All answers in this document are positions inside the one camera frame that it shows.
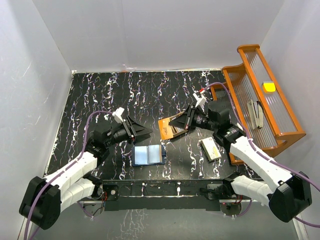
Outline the blue leather card holder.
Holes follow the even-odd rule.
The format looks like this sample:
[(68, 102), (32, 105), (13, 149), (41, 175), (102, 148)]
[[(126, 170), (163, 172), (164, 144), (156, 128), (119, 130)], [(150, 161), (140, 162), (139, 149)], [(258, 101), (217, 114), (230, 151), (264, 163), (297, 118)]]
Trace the blue leather card holder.
[(166, 150), (161, 144), (148, 146), (134, 146), (132, 149), (132, 165), (153, 166), (164, 165)]

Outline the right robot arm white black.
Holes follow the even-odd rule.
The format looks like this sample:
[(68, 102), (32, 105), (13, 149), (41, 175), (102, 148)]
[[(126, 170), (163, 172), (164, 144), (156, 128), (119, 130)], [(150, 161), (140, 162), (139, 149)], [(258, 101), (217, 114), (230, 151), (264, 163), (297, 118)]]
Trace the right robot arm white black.
[(249, 197), (267, 205), (282, 222), (288, 223), (312, 204), (311, 181), (303, 172), (280, 166), (268, 156), (245, 131), (230, 120), (228, 108), (215, 102), (208, 104), (204, 113), (199, 107), (189, 105), (169, 125), (188, 130), (200, 128), (212, 131), (215, 142), (247, 164), (262, 181), (234, 173), (223, 180), (223, 194), (233, 199), (237, 195)]

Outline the beige oval card tray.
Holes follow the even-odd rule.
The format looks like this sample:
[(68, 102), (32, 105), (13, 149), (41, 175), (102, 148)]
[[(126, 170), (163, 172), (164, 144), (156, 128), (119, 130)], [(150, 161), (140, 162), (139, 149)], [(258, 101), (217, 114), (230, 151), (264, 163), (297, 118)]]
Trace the beige oval card tray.
[(181, 124), (179, 124), (178, 126), (170, 125), (170, 122), (172, 120), (175, 120), (176, 118), (180, 117), (182, 114), (183, 112), (179, 112), (176, 115), (172, 115), (170, 117), (163, 118), (158, 121), (160, 137), (162, 140), (170, 140), (187, 132), (187, 130), (184, 129), (184, 125), (181, 125)]

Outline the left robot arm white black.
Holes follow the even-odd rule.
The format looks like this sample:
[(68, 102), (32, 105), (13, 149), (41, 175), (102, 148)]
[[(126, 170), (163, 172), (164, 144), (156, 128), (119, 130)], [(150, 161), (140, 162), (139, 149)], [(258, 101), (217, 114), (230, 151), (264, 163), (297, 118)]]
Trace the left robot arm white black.
[(91, 175), (109, 156), (109, 148), (121, 142), (130, 144), (150, 137), (152, 130), (127, 116), (114, 126), (97, 125), (85, 142), (84, 150), (64, 167), (28, 183), (19, 214), (47, 230), (69, 206), (83, 198), (99, 199), (102, 181)]

